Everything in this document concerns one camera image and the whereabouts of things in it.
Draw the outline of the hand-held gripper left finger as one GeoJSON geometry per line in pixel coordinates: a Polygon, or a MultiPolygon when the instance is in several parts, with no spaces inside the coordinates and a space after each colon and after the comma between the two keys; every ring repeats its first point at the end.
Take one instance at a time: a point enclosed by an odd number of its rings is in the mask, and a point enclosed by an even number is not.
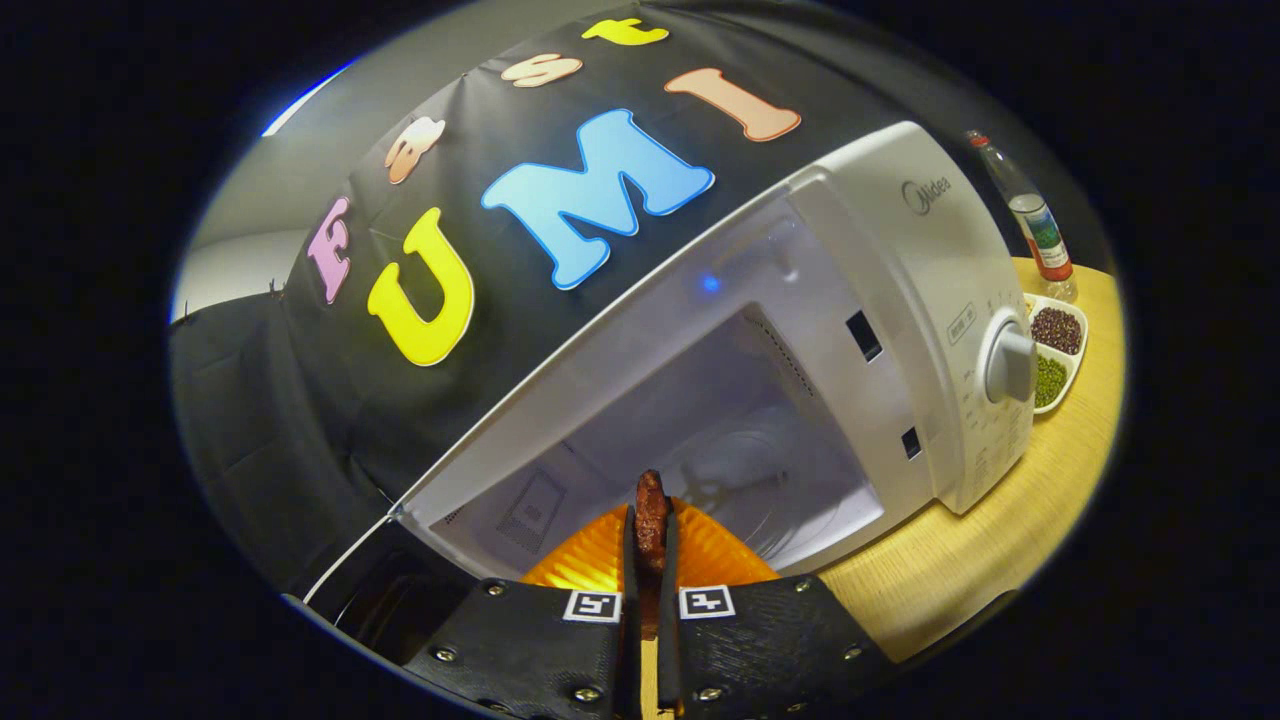
{"type": "Polygon", "coordinates": [[[536,580],[481,579],[406,669],[489,714],[640,717],[634,530],[620,506],[548,555],[536,580]]]}

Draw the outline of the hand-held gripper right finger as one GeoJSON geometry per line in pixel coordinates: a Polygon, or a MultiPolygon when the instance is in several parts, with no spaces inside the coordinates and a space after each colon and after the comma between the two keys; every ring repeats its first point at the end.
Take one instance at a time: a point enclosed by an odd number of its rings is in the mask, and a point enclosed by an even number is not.
{"type": "Polygon", "coordinates": [[[817,575],[781,577],[672,498],[655,589],[655,697],[671,717],[833,717],[895,661],[817,575]]]}

